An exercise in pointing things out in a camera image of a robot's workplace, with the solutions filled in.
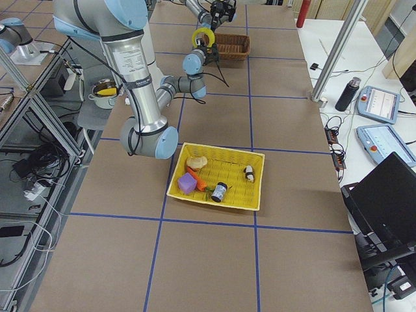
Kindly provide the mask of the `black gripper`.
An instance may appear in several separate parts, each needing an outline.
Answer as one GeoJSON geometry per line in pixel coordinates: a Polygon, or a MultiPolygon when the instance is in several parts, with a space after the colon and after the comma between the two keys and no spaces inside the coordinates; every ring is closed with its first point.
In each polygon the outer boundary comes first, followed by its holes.
{"type": "Polygon", "coordinates": [[[215,32],[218,23],[228,21],[232,22],[237,10],[237,2],[232,0],[217,0],[211,3],[210,14],[213,20],[211,21],[211,30],[215,32]]]}
{"type": "Polygon", "coordinates": [[[211,56],[209,48],[205,46],[205,41],[203,38],[197,38],[195,40],[196,48],[192,50],[193,54],[199,55],[203,59],[207,59],[211,56]]]}

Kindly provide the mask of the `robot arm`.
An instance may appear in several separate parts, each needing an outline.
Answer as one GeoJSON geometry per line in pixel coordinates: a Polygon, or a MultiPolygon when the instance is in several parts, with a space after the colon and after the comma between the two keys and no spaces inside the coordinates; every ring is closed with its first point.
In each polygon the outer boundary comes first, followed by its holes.
{"type": "Polygon", "coordinates": [[[161,114],[178,93],[200,99],[206,94],[202,66],[206,50],[195,47],[183,61],[184,77],[165,76],[155,88],[142,39],[148,24],[145,1],[54,1],[56,30],[70,38],[101,43],[103,54],[121,80],[134,115],[124,124],[121,142],[130,155],[170,158],[178,132],[161,114]]]}
{"type": "Polygon", "coordinates": [[[210,7],[205,8],[200,1],[180,1],[198,19],[202,27],[207,27],[213,32],[224,23],[231,23],[235,19],[237,11],[236,1],[211,1],[210,7]]]}

